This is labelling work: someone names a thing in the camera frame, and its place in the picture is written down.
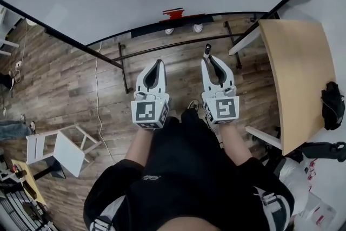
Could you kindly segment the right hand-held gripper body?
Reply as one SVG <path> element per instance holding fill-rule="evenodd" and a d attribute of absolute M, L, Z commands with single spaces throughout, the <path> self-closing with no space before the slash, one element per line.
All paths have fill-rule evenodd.
<path fill-rule="evenodd" d="M 232 85 L 223 90 L 202 93 L 203 108 L 210 124 L 230 123 L 239 118 L 239 97 L 236 96 L 236 90 Z"/>

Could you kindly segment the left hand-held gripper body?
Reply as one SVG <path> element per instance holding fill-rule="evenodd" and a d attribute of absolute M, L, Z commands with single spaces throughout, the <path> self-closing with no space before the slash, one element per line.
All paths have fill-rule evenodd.
<path fill-rule="evenodd" d="M 131 102 L 132 121 L 142 129 L 163 128 L 168 116 L 170 96 L 166 87 L 148 89 L 139 86 Z"/>

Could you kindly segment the person's right forearm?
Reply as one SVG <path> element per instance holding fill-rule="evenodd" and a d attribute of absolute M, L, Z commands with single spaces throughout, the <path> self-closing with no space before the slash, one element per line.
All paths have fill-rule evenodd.
<path fill-rule="evenodd" d="M 220 124 L 219 133 L 225 153 L 237 166 L 252 158 L 252 154 L 233 123 Z"/>

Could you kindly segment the person's left forearm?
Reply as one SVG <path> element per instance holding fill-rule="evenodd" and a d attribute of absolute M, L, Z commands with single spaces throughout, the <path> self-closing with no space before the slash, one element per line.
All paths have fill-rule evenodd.
<path fill-rule="evenodd" d="M 131 141 L 125 159 L 145 166 L 149 157 L 153 136 L 154 131 L 152 129 L 139 128 L 135 138 Z"/>

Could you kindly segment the person's black trousers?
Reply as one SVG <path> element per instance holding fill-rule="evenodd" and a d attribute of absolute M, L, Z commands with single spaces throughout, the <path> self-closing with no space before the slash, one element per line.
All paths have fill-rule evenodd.
<path fill-rule="evenodd" d="M 235 164 L 197 111 L 186 109 L 178 120 L 171 117 L 154 133 L 148 167 L 178 172 L 228 171 Z"/>

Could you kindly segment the light wooden table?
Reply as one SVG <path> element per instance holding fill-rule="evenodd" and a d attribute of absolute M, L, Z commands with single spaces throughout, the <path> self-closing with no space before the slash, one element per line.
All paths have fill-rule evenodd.
<path fill-rule="evenodd" d="M 275 81 L 281 136 L 276 138 L 252 126 L 246 131 L 286 155 L 324 127 L 322 90 L 335 81 L 332 56 L 321 23 L 260 19 L 258 27 L 229 50 L 238 53 L 261 37 Z"/>

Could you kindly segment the white chair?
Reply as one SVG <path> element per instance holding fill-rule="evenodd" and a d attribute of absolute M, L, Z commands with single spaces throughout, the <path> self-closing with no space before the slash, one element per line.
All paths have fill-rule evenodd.
<path fill-rule="evenodd" d="M 83 135 L 80 145 L 77 145 L 68 136 L 68 130 L 79 131 Z M 44 154 L 45 139 L 48 136 L 56 136 L 54 150 Z M 33 164 L 47 158 L 55 158 L 73 176 L 79 177 L 80 173 L 93 163 L 87 155 L 100 146 L 102 143 L 94 139 L 79 124 L 73 124 L 54 131 L 47 131 L 40 134 L 33 134 L 26 137 L 27 151 L 26 163 Z"/>

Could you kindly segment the person's black t-shirt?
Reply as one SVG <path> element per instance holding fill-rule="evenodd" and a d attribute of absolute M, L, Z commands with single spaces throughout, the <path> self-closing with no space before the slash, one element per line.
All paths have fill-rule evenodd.
<path fill-rule="evenodd" d="M 197 217 L 221 231 L 284 231 L 294 210 L 289 189 L 256 158 L 228 171 L 156 170 L 123 159 L 107 168 L 84 203 L 84 222 L 111 231 L 157 231 Z"/>

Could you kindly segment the white plastic bag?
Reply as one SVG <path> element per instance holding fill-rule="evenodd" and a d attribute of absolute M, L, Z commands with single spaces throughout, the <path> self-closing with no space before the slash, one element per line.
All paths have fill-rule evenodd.
<path fill-rule="evenodd" d="M 303 166 L 291 158 L 286 158 L 279 179 L 294 197 L 295 204 L 292 214 L 296 215 L 304 211 L 308 203 L 310 184 Z"/>

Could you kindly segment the black plastic object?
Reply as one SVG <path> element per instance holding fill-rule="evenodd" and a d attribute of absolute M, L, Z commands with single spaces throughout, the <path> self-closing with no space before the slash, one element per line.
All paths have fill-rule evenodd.
<path fill-rule="evenodd" d="M 346 160 L 346 143 L 314 142 L 304 143 L 296 150 L 309 159 L 330 159 L 344 162 Z"/>

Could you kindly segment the black bag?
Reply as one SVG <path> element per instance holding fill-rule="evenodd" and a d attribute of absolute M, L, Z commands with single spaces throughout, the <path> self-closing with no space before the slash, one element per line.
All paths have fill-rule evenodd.
<path fill-rule="evenodd" d="M 341 126 L 345 113 L 344 95 L 341 94 L 338 84 L 331 81 L 322 90 L 322 117 L 326 130 L 335 130 Z"/>

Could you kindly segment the small wooden table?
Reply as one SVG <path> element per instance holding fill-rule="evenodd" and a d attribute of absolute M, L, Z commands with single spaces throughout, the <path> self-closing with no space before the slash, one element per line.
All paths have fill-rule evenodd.
<path fill-rule="evenodd" d="M 11 162 L 12 165 L 18 168 L 19 171 L 26 172 L 26 174 L 23 177 L 21 177 L 19 181 L 22 187 L 24 188 L 24 191 L 27 194 L 27 196 L 30 199 L 35 200 L 36 202 L 39 202 L 42 205 L 46 206 L 46 202 L 37 187 L 34 175 L 32 174 L 29 166 L 25 162 L 19 160 L 12 159 Z"/>

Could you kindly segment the clear plastic packet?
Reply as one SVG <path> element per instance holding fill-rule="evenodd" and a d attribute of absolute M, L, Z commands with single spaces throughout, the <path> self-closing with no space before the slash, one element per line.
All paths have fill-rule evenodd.
<path fill-rule="evenodd" d="M 336 214 L 337 212 L 332 206 L 309 192 L 306 207 L 304 211 L 299 213 L 298 217 L 304 221 L 312 222 L 321 231 L 327 231 Z"/>

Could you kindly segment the white table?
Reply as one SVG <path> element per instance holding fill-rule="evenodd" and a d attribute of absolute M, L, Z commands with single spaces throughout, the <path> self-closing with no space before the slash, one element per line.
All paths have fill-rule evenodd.
<path fill-rule="evenodd" d="M 22 17 L 5 6 L 0 5 L 0 54 L 11 56 L 8 51 L 3 51 L 2 46 L 6 45 L 13 48 L 19 48 L 18 43 L 14 43 L 7 40 L 9 32 L 16 29 L 17 23 Z"/>

